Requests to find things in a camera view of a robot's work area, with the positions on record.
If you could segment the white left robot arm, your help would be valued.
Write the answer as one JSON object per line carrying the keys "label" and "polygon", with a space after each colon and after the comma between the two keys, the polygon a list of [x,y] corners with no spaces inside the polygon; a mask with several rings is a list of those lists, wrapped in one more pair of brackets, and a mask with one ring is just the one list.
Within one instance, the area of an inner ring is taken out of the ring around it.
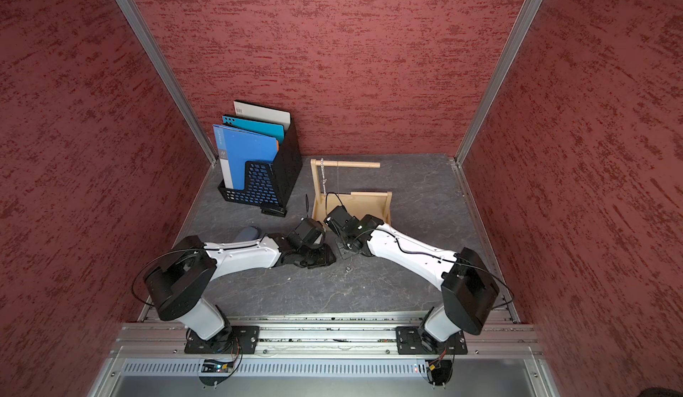
{"label": "white left robot arm", "polygon": [[283,265],[315,269],[336,262],[320,222],[302,219],[284,235],[265,233],[245,242],[211,243],[190,236],[142,270],[142,281],[160,320],[178,321],[197,340],[222,353],[234,339],[225,314],[206,299],[210,282],[252,269]]}

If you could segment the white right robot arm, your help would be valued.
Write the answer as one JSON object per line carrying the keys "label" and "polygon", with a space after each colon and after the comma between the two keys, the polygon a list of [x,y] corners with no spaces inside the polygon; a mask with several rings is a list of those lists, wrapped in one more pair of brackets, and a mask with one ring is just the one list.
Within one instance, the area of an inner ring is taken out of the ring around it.
{"label": "white right robot arm", "polygon": [[324,223],[347,249],[389,260],[440,290],[442,304],[423,321],[425,341],[445,342],[461,331],[481,334],[500,287],[476,251],[439,249],[400,233],[378,217],[358,219],[341,206],[334,208]]}

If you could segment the wooden jewelry display stand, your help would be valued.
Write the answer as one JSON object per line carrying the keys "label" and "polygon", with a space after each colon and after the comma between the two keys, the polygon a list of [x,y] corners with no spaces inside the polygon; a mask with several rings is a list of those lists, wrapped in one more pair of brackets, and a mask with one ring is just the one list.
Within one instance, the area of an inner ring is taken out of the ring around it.
{"label": "wooden jewelry display stand", "polygon": [[327,169],[380,169],[380,162],[347,162],[346,160],[324,160],[311,159],[311,176],[314,187],[314,202],[312,217],[322,222],[327,214],[337,206],[344,205],[350,215],[358,218],[369,214],[379,217],[387,224],[391,223],[391,192],[350,192],[340,194],[335,192],[335,201],[329,201],[327,194]]}

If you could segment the black stapler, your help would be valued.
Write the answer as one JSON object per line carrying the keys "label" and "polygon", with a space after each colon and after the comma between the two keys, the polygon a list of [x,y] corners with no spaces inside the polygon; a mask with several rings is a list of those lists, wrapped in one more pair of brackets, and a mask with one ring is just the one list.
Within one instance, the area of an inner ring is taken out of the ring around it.
{"label": "black stapler", "polygon": [[286,217],[287,214],[286,208],[277,204],[263,203],[260,208],[261,213],[267,216]]}

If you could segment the grey oval case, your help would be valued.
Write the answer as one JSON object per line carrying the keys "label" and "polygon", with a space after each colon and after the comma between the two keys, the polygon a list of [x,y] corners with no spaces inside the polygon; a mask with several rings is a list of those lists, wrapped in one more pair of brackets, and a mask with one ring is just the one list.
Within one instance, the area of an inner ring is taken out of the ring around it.
{"label": "grey oval case", "polygon": [[259,240],[259,238],[261,238],[261,230],[257,227],[248,226],[238,233],[233,242],[250,242],[251,240]]}

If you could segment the black mesh file holder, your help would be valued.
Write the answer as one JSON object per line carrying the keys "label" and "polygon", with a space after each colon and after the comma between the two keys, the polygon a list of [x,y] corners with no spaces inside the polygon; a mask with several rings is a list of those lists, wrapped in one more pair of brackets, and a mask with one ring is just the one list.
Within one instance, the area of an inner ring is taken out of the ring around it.
{"label": "black mesh file holder", "polygon": [[291,125],[279,151],[272,162],[247,162],[245,189],[235,190],[226,187],[224,180],[219,183],[218,191],[224,201],[245,205],[260,206],[263,203],[285,207],[295,187],[302,169],[298,134]]}

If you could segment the blue folder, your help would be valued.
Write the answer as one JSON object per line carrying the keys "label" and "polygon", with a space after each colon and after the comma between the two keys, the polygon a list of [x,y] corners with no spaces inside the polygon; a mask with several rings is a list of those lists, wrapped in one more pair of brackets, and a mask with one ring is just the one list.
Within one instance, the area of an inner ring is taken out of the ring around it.
{"label": "blue folder", "polygon": [[272,162],[279,151],[279,141],[254,132],[213,125],[224,183],[227,188],[245,189],[247,162]]}

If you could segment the teal folder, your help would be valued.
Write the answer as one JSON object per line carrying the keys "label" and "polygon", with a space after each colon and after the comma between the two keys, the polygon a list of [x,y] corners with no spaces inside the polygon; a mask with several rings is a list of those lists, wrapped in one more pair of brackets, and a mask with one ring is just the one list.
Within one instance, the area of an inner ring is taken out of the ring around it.
{"label": "teal folder", "polygon": [[222,124],[225,126],[238,128],[240,130],[265,135],[267,137],[273,137],[277,139],[279,143],[284,142],[284,138],[286,135],[285,129],[281,124],[254,121],[249,119],[243,119],[236,116],[222,116]]}

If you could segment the white grey folder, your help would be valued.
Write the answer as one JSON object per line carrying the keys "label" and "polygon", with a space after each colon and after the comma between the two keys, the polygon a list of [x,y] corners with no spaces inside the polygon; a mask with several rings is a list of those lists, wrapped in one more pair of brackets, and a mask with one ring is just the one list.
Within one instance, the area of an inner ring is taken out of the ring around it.
{"label": "white grey folder", "polygon": [[273,108],[249,104],[246,102],[234,102],[235,114],[249,120],[263,121],[282,125],[284,131],[288,131],[291,125],[291,114],[289,112],[276,110]]}

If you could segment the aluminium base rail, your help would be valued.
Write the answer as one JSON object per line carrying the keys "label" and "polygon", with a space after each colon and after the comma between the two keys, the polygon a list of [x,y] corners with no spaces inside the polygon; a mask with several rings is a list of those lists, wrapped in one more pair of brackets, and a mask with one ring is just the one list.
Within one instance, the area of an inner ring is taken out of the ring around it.
{"label": "aluminium base rail", "polygon": [[247,316],[231,326],[258,326],[254,354],[185,354],[185,329],[150,312],[143,322],[125,324],[90,394],[111,396],[125,377],[195,377],[217,387],[231,377],[387,377],[424,379],[439,362],[460,384],[457,361],[518,361],[533,396],[557,396],[535,327],[493,313],[480,335],[464,333],[464,355],[402,355],[397,327],[418,327],[422,312],[328,313]]}

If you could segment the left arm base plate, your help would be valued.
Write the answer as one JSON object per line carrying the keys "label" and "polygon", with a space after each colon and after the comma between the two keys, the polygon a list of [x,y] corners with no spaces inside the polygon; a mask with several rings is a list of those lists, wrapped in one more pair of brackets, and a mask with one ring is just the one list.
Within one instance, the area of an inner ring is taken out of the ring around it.
{"label": "left arm base plate", "polygon": [[185,354],[254,354],[259,341],[258,326],[228,326],[213,338],[204,340],[189,329],[186,336]]}

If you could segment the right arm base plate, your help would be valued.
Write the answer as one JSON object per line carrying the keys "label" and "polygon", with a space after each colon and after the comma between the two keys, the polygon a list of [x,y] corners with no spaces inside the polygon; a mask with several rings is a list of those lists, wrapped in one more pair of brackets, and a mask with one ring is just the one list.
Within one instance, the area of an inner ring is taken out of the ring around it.
{"label": "right arm base plate", "polygon": [[459,331],[445,342],[439,342],[427,333],[421,334],[418,327],[397,327],[398,353],[402,355],[464,355],[468,353],[464,333]]}

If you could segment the left aluminium corner post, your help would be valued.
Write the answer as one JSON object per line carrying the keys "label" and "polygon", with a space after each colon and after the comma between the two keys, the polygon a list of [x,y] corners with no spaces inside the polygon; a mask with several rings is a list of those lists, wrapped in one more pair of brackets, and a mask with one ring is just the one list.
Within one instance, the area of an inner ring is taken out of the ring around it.
{"label": "left aluminium corner post", "polygon": [[137,7],[134,0],[115,0],[119,9],[124,14],[126,21],[133,30],[134,35],[142,45],[145,53],[149,57],[151,64],[155,68],[158,76],[175,105],[180,111],[182,117],[185,119],[193,136],[199,143],[202,151],[208,158],[210,164],[214,166],[218,159],[218,153],[213,147],[209,137],[202,128],[197,115],[192,108],[190,101],[184,94],[180,82],[174,75],[172,67],[167,62],[160,46],[153,36],[149,25],[146,23],[142,12]]}

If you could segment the aluminium corner post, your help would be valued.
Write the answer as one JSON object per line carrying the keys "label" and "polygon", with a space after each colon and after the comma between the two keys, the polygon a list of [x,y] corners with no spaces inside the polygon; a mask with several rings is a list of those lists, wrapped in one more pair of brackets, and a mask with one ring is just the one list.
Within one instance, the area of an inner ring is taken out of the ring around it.
{"label": "aluminium corner post", "polygon": [[199,143],[202,151],[208,158],[210,164],[214,166],[218,159],[218,153],[213,147],[209,137],[202,128],[197,115],[192,108],[190,101],[184,94],[180,82],[174,75],[172,67],[167,62],[160,46],[153,36],[149,25],[146,23],[142,12],[137,7],[134,0],[115,0],[119,9],[124,14],[126,21],[133,30],[134,35],[142,45],[145,53],[149,57],[151,64],[155,68],[158,76],[175,105],[180,111],[182,117],[185,119],[193,136]]}
{"label": "aluminium corner post", "polygon": [[519,10],[514,25],[510,30],[503,51],[497,61],[496,68],[492,73],[491,79],[487,84],[484,94],[478,104],[478,108],[472,118],[471,124],[465,133],[464,139],[455,155],[455,164],[458,167],[464,165],[465,159],[471,151],[475,139],[480,132],[482,125],[489,113],[497,94],[501,89],[505,78],[512,67],[517,54],[528,34],[528,31],[535,20],[535,16],[544,0],[524,0]]}

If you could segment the right aluminium corner post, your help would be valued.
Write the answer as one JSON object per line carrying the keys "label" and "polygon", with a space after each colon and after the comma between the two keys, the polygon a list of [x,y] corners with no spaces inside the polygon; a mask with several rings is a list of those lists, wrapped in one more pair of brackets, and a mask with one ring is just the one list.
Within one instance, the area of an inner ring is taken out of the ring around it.
{"label": "right aluminium corner post", "polygon": [[535,20],[535,16],[544,0],[524,0],[519,10],[514,25],[510,30],[503,51],[497,61],[496,68],[492,73],[491,79],[487,84],[484,94],[478,104],[478,108],[472,118],[471,124],[465,133],[464,139],[455,155],[455,164],[458,167],[464,165],[465,159],[471,151],[475,139],[480,132],[482,125],[489,113],[497,94],[501,89],[505,78],[512,67],[517,54],[528,34],[528,31]]}

